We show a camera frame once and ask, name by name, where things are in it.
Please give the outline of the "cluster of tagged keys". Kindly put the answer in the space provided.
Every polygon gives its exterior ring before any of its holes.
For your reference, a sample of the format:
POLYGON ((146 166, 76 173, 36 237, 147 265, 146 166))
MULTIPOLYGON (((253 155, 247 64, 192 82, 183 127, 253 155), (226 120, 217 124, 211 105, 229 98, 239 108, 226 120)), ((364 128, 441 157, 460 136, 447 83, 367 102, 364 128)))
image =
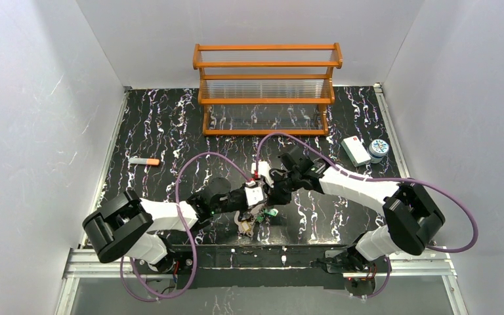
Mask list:
POLYGON ((276 217, 279 211, 276 208, 262 208, 256 213, 246 212, 240 213, 237 211, 234 216, 234 223, 238 228, 239 236, 253 236, 253 230, 257 223, 262 223, 270 217, 276 217))

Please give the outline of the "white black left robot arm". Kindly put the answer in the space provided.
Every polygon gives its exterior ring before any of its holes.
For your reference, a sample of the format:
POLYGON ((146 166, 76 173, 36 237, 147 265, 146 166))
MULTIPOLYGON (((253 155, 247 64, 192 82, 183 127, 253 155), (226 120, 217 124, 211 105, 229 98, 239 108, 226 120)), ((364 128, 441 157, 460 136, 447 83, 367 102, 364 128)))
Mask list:
POLYGON ((272 187, 271 180, 261 177, 233 189, 217 177, 180 203, 150 201, 126 190, 86 217, 82 227, 101 263, 128 256, 157 264, 171 250, 156 231, 199 230, 215 215, 234 213, 238 232, 250 235, 272 187))

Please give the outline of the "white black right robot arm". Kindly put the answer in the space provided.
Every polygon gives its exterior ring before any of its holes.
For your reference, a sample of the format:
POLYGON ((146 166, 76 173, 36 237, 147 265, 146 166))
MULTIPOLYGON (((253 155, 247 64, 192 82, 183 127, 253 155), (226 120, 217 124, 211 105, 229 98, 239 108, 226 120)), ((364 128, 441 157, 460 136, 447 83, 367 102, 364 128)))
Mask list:
POLYGON ((253 166, 254 176, 268 184, 270 204, 284 205, 297 190, 313 190, 345 198, 384 217, 384 225, 361 233, 342 252, 322 260, 331 268, 361 271, 395 252, 420 255, 446 221, 421 184, 376 181, 322 157, 312 160, 298 147, 279 158, 283 169, 272 168, 266 161, 253 166))

